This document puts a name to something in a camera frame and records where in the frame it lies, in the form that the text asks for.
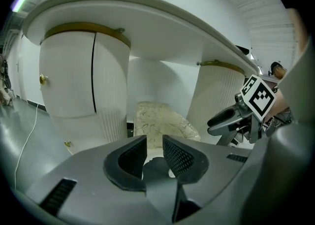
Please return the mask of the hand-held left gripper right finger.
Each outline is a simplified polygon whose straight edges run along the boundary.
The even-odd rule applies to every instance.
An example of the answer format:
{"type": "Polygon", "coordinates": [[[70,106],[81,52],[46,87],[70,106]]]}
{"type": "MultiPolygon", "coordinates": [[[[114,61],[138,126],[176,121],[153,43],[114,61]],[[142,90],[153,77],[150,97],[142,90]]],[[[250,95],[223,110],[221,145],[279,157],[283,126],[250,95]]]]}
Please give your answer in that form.
{"type": "Polygon", "coordinates": [[[163,157],[180,184],[197,183],[208,170],[209,160],[199,150],[169,135],[162,137],[162,143],[163,157]]]}

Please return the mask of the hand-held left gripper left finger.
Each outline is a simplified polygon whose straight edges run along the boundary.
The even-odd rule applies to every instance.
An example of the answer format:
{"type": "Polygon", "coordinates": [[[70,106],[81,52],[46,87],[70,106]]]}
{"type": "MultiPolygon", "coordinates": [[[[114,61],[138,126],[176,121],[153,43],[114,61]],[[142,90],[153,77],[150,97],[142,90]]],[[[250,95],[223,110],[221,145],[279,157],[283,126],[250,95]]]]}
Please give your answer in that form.
{"type": "Polygon", "coordinates": [[[137,136],[116,150],[110,152],[103,163],[106,177],[124,191],[144,192],[142,181],[143,165],[147,158],[147,137],[137,136]]]}

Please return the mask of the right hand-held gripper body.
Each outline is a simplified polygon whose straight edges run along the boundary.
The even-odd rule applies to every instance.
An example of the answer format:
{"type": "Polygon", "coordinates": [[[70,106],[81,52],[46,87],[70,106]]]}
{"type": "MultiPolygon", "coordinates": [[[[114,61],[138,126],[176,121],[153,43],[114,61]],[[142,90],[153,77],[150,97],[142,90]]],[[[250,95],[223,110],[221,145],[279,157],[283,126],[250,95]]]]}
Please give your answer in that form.
{"type": "Polygon", "coordinates": [[[207,132],[220,136],[217,145],[228,146],[243,139],[254,144],[264,133],[264,118],[275,103],[276,95],[260,77],[252,75],[234,99],[234,105],[207,122],[207,132]]]}

